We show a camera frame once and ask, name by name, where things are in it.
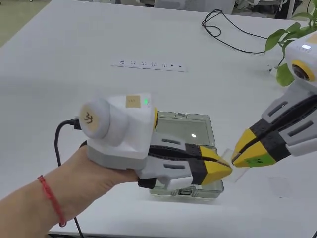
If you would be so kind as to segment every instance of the hand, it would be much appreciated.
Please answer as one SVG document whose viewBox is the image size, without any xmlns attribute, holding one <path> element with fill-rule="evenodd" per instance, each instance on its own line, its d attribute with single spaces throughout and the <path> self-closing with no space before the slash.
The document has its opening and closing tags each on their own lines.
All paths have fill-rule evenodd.
<svg viewBox="0 0 317 238">
<path fill-rule="evenodd" d="M 134 170 L 113 170 L 92 162 L 87 157 L 86 146 L 45 176 L 66 220 L 73 219 L 115 185 L 137 178 Z"/>
</svg>

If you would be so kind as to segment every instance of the tan label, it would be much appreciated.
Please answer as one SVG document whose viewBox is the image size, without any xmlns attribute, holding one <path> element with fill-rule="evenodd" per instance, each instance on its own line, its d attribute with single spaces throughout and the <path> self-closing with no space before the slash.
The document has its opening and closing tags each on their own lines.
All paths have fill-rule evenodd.
<svg viewBox="0 0 317 238">
<path fill-rule="evenodd" d="M 139 95 L 130 95 L 125 100 L 126 108 L 141 108 L 141 98 Z"/>
<path fill-rule="evenodd" d="M 306 42 L 308 43 L 313 43 L 316 44 L 317 43 L 317 34 L 312 34 L 307 40 Z"/>
<path fill-rule="evenodd" d="M 94 111 L 88 107 L 84 106 L 80 112 L 80 120 L 86 124 L 91 132 L 96 132 L 99 126 L 99 117 L 94 113 Z"/>
</svg>

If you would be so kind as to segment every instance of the potted plant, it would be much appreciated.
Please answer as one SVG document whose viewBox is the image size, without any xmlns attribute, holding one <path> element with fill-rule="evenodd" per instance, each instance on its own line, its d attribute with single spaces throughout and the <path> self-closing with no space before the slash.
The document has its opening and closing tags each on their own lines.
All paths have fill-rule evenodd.
<svg viewBox="0 0 317 238">
<path fill-rule="evenodd" d="M 295 14 L 294 17 L 305 17 L 309 20 L 308 26 L 301 27 L 301 24 L 295 22 L 287 29 L 279 29 L 271 34 L 265 44 L 265 51 L 271 50 L 277 44 L 281 46 L 283 52 L 283 60 L 285 57 L 286 47 L 295 39 L 306 36 L 317 30 L 317 0 L 312 0 L 314 3 L 314 11 L 309 14 L 308 12 L 301 12 Z M 287 86 L 294 81 L 292 73 L 289 71 L 287 64 L 279 64 L 277 66 L 276 80 L 281 86 Z"/>
</svg>

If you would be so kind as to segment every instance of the camera lens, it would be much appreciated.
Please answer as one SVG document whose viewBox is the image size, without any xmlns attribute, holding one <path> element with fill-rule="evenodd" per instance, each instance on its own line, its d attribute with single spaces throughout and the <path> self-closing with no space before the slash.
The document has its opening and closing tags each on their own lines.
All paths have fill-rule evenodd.
<svg viewBox="0 0 317 238">
<path fill-rule="evenodd" d="M 308 75 L 299 66 L 293 64 L 292 69 L 297 77 L 299 77 L 300 79 L 309 81 Z"/>
</svg>

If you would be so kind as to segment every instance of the green label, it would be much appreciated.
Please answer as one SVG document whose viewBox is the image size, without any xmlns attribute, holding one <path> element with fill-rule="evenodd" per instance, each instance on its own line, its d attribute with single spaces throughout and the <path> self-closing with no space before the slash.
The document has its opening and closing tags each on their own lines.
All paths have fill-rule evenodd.
<svg viewBox="0 0 317 238">
<path fill-rule="evenodd" d="M 250 167 L 267 166 L 267 165 L 273 165 L 276 163 L 276 161 L 269 154 L 247 159 L 246 162 L 248 163 Z"/>
</svg>

